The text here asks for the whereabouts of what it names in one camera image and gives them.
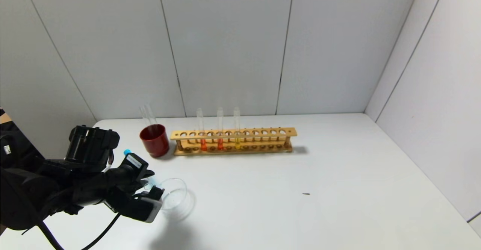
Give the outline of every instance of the wooden test tube rack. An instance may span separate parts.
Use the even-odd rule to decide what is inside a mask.
[[[260,128],[236,130],[227,129],[218,135],[217,130],[174,130],[170,140],[175,140],[175,156],[249,154],[249,153],[281,153],[292,152],[290,138],[297,136],[295,128]],[[218,139],[223,139],[223,150],[218,149]],[[239,138],[240,149],[236,149],[236,138]],[[201,150],[201,139],[206,140],[207,150]]]

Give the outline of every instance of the orange liquid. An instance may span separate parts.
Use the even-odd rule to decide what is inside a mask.
[[[201,150],[207,151],[207,145],[206,145],[205,139],[201,139]]]
[[[217,141],[217,149],[218,150],[224,150],[224,139],[219,138]]]

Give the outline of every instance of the white table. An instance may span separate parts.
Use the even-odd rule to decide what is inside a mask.
[[[165,118],[172,130],[195,129],[196,118]],[[206,118],[206,128],[215,127]],[[94,249],[419,249],[479,250],[481,238],[402,150],[364,114],[242,117],[243,127],[295,127],[294,152],[152,159],[142,120],[103,120],[124,149],[143,157],[156,180],[182,178],[196,197],[191,215],[169,224],[121,217]],[[232,119],[225,118],[225,128]],[[105,205],[46,224],[66,249],[90,243],[114,214]],[[38,228],[7,230],[1,249],[50,249]]]

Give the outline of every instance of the empty test tube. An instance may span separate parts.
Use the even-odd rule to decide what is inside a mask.
[[[235,135],[236,135],[236,143],[235,143],[235,146],[236,146],[236,149],[241,149],[241,139],[239,138],[239,135],[241,134],[241,110],[236,107],[234,108],[234,125],[235,125],[235,129],[236,129],[236,132],[235,132]]]
[[[197,108],[197,122],[199,123],[199,135],[204,136],[206,132],[204,131],[204,115],[202,114],[202,108]],[[201,139],[201,150],[207,151],[206,140]]]
[[[140,110],[141,110],[141,113],[142,113],[142,117],[144,119],[144,123],[147,127],[147,129],[149,130],[149,133],[151,135],[151,137],[156,137],[156,135],[158,134],[158,130],[157,130],[157,120],[152,112],[152,108],[150,106],[150,104],[144,104],[143,106],[140,106],[139,107]]]
[[[219,138],[217,139],[217,149],[224,150],[224,125],[222,124],[222,119],[224,118],[224,110],[222,107],[217,109],[217,122],[218,122],[218,135]]]

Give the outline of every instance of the yellow liquid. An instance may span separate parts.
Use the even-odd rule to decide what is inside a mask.
[[[240,138],[236,138],[236,149],[241,149],[241,139]]]

